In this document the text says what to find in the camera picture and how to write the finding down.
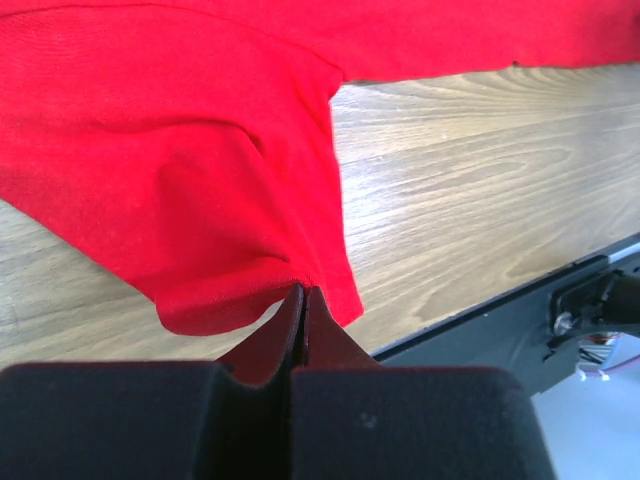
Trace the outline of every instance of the white floor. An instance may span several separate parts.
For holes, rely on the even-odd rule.
[[[623,336],[609,365],[640,353]],[[609,381],[578,374],[533,397],[559,480],[640,480],[640,362]]]

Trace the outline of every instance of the wooden surface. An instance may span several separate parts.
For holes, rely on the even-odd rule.
[[[375,349],[640,231],[640,65],[347,86],[350,257]],[[0,366],[215,358],[254,327],[165,332],[153,306],[0,203]]]

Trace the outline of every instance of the red fabric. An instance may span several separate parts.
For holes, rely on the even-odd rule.
[[[346,325],[342,82],[639,60],[638,0],[3,0],[0,198],[171,331],[241,327],[295,282]]]

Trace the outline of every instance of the wooden table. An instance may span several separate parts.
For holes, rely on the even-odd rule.
[[[367,307],[347,330],[367,349],[640,231],[640,65],[350,85],[333,107]],[[131,287],[0,203],[0,366],[215,358],[256,325],[173,336]]]

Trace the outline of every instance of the garment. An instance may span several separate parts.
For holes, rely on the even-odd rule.
[[[346,325],[343,82],[638,60],[640,0],[3,0],[0,198],[173,332],[247,325],[296,282]]]

